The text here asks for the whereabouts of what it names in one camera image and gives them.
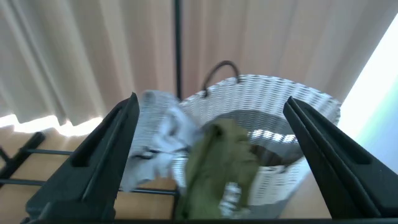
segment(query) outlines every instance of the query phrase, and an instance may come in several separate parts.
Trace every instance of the clothes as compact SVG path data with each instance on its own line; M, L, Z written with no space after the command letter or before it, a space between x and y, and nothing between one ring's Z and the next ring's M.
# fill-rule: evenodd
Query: clothes
M154 180L157 175L168 177L174 154L189 148L201 136L199 128L169 93L146 91L140 111L121 181L124 191Z
M228 209L246 208L259 168L250 148L247 131L232 119L214 121L186 164L187 194L178 202L176 217L232 218Z

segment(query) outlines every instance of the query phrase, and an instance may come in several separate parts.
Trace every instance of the woven basket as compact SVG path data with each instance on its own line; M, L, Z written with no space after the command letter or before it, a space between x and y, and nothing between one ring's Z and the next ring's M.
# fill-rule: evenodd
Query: woven basket
M223 65L230 65L236 77L227 78L188 97L180 103L200 126L217 118L233 118L249 132L250 143L270 150L284 159L299 157L289 166L260 167L252 184L248 218L275 218L287 199L300 185L310 168L300 146L283 115L290 96L314 107L332 123L340 118L341 103L314 88L290 80L265 75L239 75L229 61L221 62L209 74ZM180 155L172 164L178 185L183 185L183 167L187 155Z

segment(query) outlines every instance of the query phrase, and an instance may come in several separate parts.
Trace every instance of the white cloth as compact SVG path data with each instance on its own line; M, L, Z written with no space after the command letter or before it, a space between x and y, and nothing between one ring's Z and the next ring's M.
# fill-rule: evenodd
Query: white cloth
M121 181L124 191L154 180L157 175L168 177L174 155L201 137L196 124L168 93L146 91L140 111Z

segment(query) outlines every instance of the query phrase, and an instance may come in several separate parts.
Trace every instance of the wooden floor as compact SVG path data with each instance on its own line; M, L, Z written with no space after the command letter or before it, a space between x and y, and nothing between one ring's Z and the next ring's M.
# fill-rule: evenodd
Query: wooden floor
M86 136L65 137L55 129L43 131L46 140L39 149L73 151ZM13 127L0 128L0 145L12 157L31 137L31 134L15 133ZM47 180L67 156L33 154L14 173L12 178ZM175 188L171 179L157 179L141 187L155 189ZM24 217L25 204L39 187L6 184L0 189L0 223L19 223ZM174 198L167 195L137 194L119 192L115 202L116 218L120 219L169 219ZM309 175L286 206L281 218L330 218L330 214L320 194L319 188Z

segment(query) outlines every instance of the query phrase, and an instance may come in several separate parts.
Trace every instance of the curtain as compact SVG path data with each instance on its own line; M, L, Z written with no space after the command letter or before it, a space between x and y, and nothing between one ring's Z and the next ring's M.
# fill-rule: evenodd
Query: curtain
M0 116L80 124L145 89L175 93L173 4L0 2Z
M395 0L185 0L183 96L221 60L343 101L398 11ZM216 83L232 75L222 68Z

